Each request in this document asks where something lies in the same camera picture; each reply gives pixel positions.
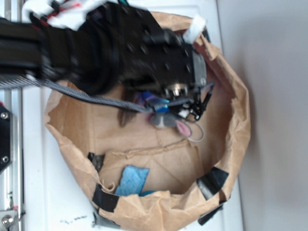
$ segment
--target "blue object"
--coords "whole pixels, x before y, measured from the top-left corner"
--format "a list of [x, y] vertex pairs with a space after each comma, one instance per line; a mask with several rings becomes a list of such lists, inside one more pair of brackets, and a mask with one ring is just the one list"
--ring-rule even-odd
[[158, 104], [165, 104], [165, 105], [162, 105], [161, 108], [157, 109], [156, 112], [159, 112], [159, 113], [169, 112], [169, 108], [167, 106], [167, 103], [170, 102], [169, 100], [158, 98], [154, 96], [152, 93], [150, 93], [149, 91], [144, 91], [141, 93], [141, 95], [142, 95], [143, 100], [146, 101], [146, 103], [149, 104], [150, 106], [155, 106]]
[[132, 165], [125, 167], [120, 185], [117, 187], [115, 195], [139, 195], [142, 192], [149, 171], [148, 168], [139, 168]]
[[144, 196], [150, 195], [150, 194], [152, 194], [152, 193], [154, 193], [154, 192], [156, 192], [156, 191], [153, 191], [153, 190], [151, 190], [151, 191], [146, 191], [146, 192], [144, 192], [144, 193], [141, 193], [140, 196], [141, 196], [141, 197], [144, 197]]

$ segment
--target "blue sponge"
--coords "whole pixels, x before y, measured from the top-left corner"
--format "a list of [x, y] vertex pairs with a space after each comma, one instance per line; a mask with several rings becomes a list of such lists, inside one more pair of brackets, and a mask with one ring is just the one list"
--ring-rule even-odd
[[118, 196], [139, 195], [142, 192], [149, 171], [148, 168], [139, 168], [132, 165], [125, 167], [115, 194]]

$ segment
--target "black metal bracket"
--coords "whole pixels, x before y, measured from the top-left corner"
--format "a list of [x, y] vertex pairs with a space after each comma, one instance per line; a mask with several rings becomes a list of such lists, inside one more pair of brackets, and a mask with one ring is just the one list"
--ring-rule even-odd
[[0, 105], [0, 173], [12, 162], [11, 118], [12, 114]]

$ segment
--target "gray wall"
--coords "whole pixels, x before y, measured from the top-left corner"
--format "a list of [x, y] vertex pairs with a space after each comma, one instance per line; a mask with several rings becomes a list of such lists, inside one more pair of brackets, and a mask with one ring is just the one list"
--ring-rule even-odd
[[250, 90], [246, 231], [308, 230], [308, 1], [217, 0], [224, 54]]

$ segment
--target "pink object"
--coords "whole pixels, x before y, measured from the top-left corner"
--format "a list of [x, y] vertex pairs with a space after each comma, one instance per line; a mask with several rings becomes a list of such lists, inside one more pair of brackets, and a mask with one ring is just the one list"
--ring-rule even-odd
[[192, 130], [189, 128], [189, 126], [182, 121], [176, 120], [177, 128], [179, 130], [179, 133], [181, 133], [185, 137], [190, 137], [192, 135]]

